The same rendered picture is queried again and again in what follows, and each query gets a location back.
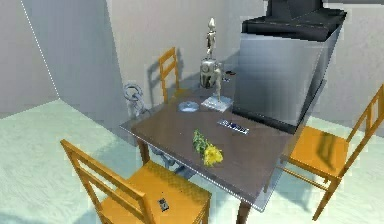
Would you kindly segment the orange wooden chair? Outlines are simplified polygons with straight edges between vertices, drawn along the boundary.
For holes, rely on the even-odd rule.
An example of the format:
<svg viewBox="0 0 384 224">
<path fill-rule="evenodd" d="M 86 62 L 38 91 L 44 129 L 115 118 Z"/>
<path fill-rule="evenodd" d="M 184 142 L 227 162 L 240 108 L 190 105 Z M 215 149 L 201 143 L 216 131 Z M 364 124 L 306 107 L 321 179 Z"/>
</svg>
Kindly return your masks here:
<svg viewBox="0 0 384 224">
<path fill-rule="evenodd" d="M 67 140 L 60 144 L 102 224 L 208 224 L 211 193 L 198 185 L 153 161 L 125 179 Z"/>
<path fill-rule="evenodd" d="M 166 78 L 171 73 L 174 72 L 175 75 L 175 92 L 172 95 L 173 98 L 184 95 L 187 92 L 187 89 L 181 88 L 179 83 L 179 70 L 178 70 L 178 60 L 176 56 L 176 48 L 171 47 L 166 51 L 159 59 L 159 70 L 160 70 L 160 81 L 163 94 L 163 101 L 165 104 L 168 103 L 168 90 L 166 87 Z"/>
<path fill-rule="evenodd" d="M 384 83 L 380 85 L 347 138 L 305 126 L 295 139 L 295 144 L 283 151 L 279 158 L 281 165 L 287 162 L 324 179 L 324 182 L 320 184 L 281 165 L 277 166 L 277 169 L 325 191 L 312 217 L 313 221 L 319 218 L 342 178 L 383 121 Z M 350 142 L 362 124 L 365 124 L 364 137 L 353 153 L 347 156 Z"/>
</svg>

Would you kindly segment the large grey metal box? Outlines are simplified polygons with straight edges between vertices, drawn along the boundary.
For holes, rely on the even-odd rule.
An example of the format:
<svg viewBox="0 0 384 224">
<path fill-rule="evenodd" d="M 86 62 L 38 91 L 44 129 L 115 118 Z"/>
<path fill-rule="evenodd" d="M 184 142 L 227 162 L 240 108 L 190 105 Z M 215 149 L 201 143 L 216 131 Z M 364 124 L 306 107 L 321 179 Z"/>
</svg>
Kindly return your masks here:
<svg viewBox="0 0 384 224">
<path fill-rule="evenodd" d="M 267 0 L 242 22 L 233 111 L 295 133 L 321 92 L 347 13 L 323 0 Z"/>
</svg>

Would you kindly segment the yellow flower green plant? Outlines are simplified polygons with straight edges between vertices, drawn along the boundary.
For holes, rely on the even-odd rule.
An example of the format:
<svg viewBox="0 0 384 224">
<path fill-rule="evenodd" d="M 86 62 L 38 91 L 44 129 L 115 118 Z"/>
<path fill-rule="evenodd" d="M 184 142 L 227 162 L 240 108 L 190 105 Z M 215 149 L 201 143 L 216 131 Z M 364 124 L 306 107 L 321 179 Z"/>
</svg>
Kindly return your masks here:
<svg viewBox="0 0 384 224">
<path fill-rule="evenodd" d="M 213 167 L 215 164 L 223 161 L 222 151 L 210 143 L 198 129 L 193 134 L 193 147 L 200 154 L 205 166 Z"/>
</svg>

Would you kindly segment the dark brown wooden table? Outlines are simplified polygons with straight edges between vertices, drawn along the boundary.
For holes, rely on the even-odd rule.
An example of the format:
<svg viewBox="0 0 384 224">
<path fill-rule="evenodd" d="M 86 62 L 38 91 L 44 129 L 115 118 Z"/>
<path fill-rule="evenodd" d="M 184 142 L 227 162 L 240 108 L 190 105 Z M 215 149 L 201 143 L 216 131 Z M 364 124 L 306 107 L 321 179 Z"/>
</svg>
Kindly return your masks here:
<svg viewBox="0 0 384 224">
<path fill-rule="evenodd" d="M 149 160 L 150 146 L 174 158 L 200 176 L 237 197 L 241 204 L 236 224 L 246 224 L 251 206 L 262 193 L 282 152 L 292 145 L 292 134 L 248 120 L 227 110 L 223 113 L 200 106 L 196 112 L 178 109 L 184 101 L 198 104 L 211 96 L 211 89 L 188 90 L 181 97 L 127 121 L 121 128 L 132 134 L 141 158 Z M 217 124 L 221 119 L 249 128 L 247 135 Z M 223 161 L 206 167 L 193 147 L 198 129 L 223 152 Z"/>
</svg>

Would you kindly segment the grey round dish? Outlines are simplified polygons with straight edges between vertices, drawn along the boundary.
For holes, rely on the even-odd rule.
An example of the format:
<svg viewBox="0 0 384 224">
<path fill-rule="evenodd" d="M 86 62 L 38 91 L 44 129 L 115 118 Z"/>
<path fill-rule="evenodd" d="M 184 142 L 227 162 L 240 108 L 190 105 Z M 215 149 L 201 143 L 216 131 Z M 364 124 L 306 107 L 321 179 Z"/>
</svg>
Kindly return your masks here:
<svg viewBox="0 0 384 224">
<path fill-rule="evenodd" d="M 181 112 L 193 113 L 199 109 L 199 105 L 193 101 L 184 101 L 178 105 Z"/>
</svg>

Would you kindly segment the grey humanoid statue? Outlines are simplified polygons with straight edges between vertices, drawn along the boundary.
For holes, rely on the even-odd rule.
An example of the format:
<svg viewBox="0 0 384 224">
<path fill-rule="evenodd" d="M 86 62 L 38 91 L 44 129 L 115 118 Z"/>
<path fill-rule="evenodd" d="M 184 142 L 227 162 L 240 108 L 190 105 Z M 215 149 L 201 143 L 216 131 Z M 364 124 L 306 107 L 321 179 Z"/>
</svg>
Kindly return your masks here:
<svg viewBox="0 0 384 224">
<path fill-rule="evenodd" d="M 214 18 L 208 22 L 206 57 L 201 60 L 200 65 L 200 86 L 205 89 L 215 87 L 212 96 L 203 101 L 202 105 L 219 112 L 226 111 L 233 100 L 221 95 L 221 83 L 223 80 L 222 64 L 213 55 L 216 42 L 216 26 Z"/>
</svg>

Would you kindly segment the dark remote control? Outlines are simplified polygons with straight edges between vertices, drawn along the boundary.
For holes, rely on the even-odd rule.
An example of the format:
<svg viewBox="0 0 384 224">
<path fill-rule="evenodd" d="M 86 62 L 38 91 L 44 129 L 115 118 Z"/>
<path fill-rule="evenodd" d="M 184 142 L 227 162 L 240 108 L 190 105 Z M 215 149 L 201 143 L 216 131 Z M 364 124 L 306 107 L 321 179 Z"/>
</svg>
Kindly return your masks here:
<svg viewBox="0 0 384 224">
<path fill-rule="evenodd" d="M 245 135 L 247 135 L 249 133 L 249 128 L 242 127 L 236 123 L 233 123 L 233 122 L 225 120 L 225 119 L 219 120 L 217 122 L 217 124 L 224 126 L 224 127 L 227 127 L 231 130 L 240 132 L 240 133 L 245 134 Z"/>
</svg>

